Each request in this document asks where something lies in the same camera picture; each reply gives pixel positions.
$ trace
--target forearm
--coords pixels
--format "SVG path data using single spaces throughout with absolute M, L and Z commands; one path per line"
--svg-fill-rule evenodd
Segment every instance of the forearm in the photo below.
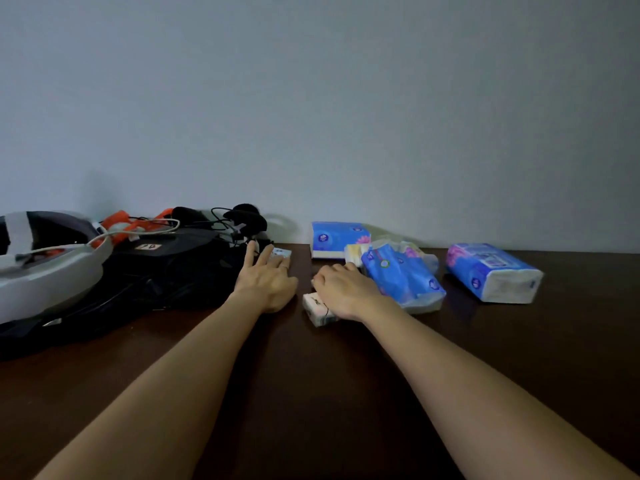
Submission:
M 380 303 L 368 307 L 364 322 L 466 478 L 637 478 L 498 371 L 395 304 Z
M 191 478 L 263 303 L 233 294 L 138 377 L 37 478 Z

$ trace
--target hand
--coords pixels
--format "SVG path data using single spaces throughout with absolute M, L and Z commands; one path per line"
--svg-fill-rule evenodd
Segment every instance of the hand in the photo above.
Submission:
M 363 321 L 364 309 L 374 301 L 388 301 L 375 282 L 353 263 L 323 266 L 314 276 L 314 288 L 324 304 L 340 318 Z
M 298 279 L 289 277 L 291 260 L 276 256 L 269 261 L 273 245 L 268 245 L 253 265 L 253 256 L 257 243 L 251 241 L 246 246 L 244 266 L 240 270 L 233 294 L 254 293 L 258 299 L 264 300 L 262 313 L 276 313 L 290 302 L 296 294 Z

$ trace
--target small tissue pack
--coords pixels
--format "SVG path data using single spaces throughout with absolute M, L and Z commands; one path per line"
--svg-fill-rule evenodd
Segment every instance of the small tissue pack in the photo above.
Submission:
M 454 244 L 447 268 L 473 294 L 491 303 L 531 303 L 544 273 L 490 244 Z
M 400 252 L 391 244 L 372 247 L 362 255 L 362 264 L 380 293 L 395 299 L 405 312 L 418 315 L 442 306 L 446 291 L 411 248 Z
M 311 257 L 344 259 L 348 244 L 371 242 L 371 234 L 356 222 L 312 222 Z

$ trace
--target white wall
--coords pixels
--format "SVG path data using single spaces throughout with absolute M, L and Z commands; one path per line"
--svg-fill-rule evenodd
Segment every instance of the white wall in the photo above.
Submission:
M 640 251 L 640 0 L 0 0 L 0 214 Z

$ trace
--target wooden table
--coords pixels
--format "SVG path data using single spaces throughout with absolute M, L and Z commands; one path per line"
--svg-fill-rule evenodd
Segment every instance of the wooden table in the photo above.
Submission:
M 461 477 L 366 329 L 316 329 L 298 297 L 260 319 L 236 361 L 195 478 Z M 443 262 L 444 250 L 435 250 Z M 486 305 L 441 276 L 420 319 L 640 472 L 640 255 L 516 252 L 546 272 L 532 305 Z M 0 363 L 0 477 L 29 479 L 208 312 L 156 312 L 100 339 Z

